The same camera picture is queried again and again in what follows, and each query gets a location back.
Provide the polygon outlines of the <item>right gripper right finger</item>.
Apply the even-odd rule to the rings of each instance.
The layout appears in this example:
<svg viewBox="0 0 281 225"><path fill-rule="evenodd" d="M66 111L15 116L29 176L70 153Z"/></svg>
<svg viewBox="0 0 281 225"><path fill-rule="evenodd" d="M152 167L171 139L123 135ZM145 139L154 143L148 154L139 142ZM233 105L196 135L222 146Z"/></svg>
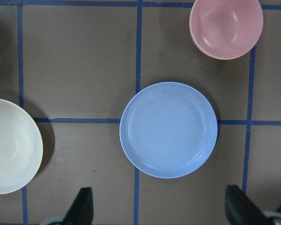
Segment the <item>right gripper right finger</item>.
<svg viewBox="0 0 281 225"><path fill-rule="evenodd" d="M262 211L237 185L225 188L225 216L230 225L270 225Z"/></svg>

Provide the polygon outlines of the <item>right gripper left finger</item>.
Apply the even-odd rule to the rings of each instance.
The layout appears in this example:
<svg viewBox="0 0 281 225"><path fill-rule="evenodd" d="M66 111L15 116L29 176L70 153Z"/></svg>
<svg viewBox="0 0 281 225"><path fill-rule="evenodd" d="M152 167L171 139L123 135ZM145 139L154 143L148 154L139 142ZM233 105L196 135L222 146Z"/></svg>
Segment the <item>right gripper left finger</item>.
<svg viewBox="0 0 281 225"><path fill-rule="evenodd" d="M92 223L93 221L93 195L92 188L83 187L78 192L63 223Z"/></svg>

